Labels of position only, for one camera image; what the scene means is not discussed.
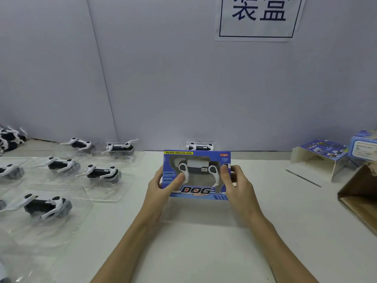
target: forearm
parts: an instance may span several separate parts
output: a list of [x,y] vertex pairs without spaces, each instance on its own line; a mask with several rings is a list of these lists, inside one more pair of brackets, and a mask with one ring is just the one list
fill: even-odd
[[148,233],[147,222],[138,215],[91,283],[129,282]]
[[280,238],[274,226],[263,216],[250,219],[250,230],[261,244],[278,283],[317,283],[318,281],[298,260]]

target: white table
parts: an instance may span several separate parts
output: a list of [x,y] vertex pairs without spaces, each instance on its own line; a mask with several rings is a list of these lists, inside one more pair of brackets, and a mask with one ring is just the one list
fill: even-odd
[[[163,162],[146,152],[136,179],[118,203],[94,203],[52,267],[61,283],[89,283],[138,213],[148,181]],[[376,282],[377,238],[338,201],[350,178],[317,187],[287,171],[288,161],[234,160],[266,217],[320,282]],[[274,282],[248,230],[226,201],[171,198],[165,221],[146,247],[134,282]]]

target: open box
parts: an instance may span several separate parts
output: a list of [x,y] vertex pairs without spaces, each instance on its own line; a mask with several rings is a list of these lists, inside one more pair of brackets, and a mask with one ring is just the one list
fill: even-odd
[[377,236],[377,162],[362,166],[338,192],[338,200]]
[[286,170],[322,187],[346,165],[347,152],[345,145],[317,139],[294,148]]

